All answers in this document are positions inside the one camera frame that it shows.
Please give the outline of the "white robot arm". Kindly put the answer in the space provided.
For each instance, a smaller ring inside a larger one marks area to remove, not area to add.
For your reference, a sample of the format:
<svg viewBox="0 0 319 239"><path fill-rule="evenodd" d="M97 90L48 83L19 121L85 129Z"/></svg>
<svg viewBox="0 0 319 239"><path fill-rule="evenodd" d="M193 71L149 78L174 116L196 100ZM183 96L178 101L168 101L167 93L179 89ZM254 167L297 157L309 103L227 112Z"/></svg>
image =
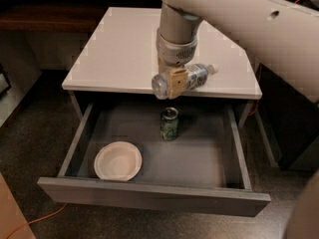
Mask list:
<svg viewBox="0 0 319 239"><path fill-rule="evenodd" d="M286 0L161 0L157 48L167 65L188 63L206 21L310 102L319 101L319 12Z"/></svg>

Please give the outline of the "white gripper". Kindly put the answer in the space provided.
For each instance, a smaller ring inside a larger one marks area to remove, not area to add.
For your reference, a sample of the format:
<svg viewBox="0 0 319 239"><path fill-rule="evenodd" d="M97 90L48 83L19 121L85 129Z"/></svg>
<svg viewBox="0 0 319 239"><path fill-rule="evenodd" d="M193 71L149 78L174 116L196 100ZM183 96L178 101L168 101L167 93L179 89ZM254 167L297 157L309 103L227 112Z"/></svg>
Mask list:
<svg viewBox="0 0 319 239"><path fill-rule="evenodd" d="M185 65L190 62L194 57L197 39L186 44L175 44L167 41L160 31L157 31L156 45L159 73L166 75L167 96L175 99L183 92L188 72L184 68L170 68L169 66Z"/></svg>

